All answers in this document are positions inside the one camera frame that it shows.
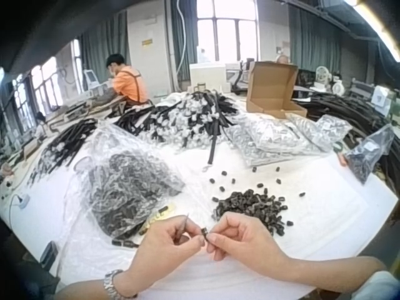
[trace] ceiling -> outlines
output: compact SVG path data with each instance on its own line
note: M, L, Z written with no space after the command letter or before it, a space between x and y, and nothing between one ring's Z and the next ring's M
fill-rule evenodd
M55 55L91 26L143 1L146 0L20 0L17 4L19 9L15 8L16 12L9 11L9 17L3 15L0 19L0 66L9 74L30 70ZM342 0L302 1L327 12L357 35L374 35L364 25L364 21L352 12L351 7L344 3L326 5L327 1ZM400 12L400 1L365 1L385 22L396 40L400 41L400 18L396 18L396 14Z

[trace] bracelet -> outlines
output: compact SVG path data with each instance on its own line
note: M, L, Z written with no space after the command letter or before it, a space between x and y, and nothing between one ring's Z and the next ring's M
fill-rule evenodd
M107 291L108 296L112 300L129 300L129 299L136 299L138 295L134 295L132 297L124 297L121 294L118 293L114 286L114 276L122 273L123 270L114 270L106 274L106 277L104 278L103 286L104 289Z

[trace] bag of black parts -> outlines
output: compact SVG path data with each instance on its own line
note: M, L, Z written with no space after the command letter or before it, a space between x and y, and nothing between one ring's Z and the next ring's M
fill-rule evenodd
M393 139L393 127L388 124L344 155L350 170L362 184L367 182L381 156L389 154Z
M99 125L87 154L75 165L78 186L67 201L79 202L112 238L135 235L155 208L184 187L153 147L115 125ZM69 217L76 214L69 210Z

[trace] black hair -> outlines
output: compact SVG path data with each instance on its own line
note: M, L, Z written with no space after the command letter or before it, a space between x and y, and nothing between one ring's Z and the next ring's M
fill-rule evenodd
M125 63L125 57L119 53L112 54L107 58L106 67L108 68L110 64L116 63L118 66Z
M36 119L37 119L38 121L42 121L44 124L46 123L46 117L43 116L43 114L42 114L41 111L39 111L39 112L36 114Z

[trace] cable bundle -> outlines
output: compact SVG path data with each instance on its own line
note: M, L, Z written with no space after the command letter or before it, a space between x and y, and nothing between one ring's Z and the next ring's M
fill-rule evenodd
M226 116L238 113L227 100L217 92L195 92L172 106L129 111L116 124L150 143L177 144L188 149L206 149L211 145L209 164L212 164L217 137L224 128L233 125ZM138 119L150 110L137 127Z
M51 174L67 160L66 166L69 166L86 138L96 129L96 124L95 119L83 119L60 133L41 154L38 164L29 177L28 184L34 184L37 177L41 179L46 174Z

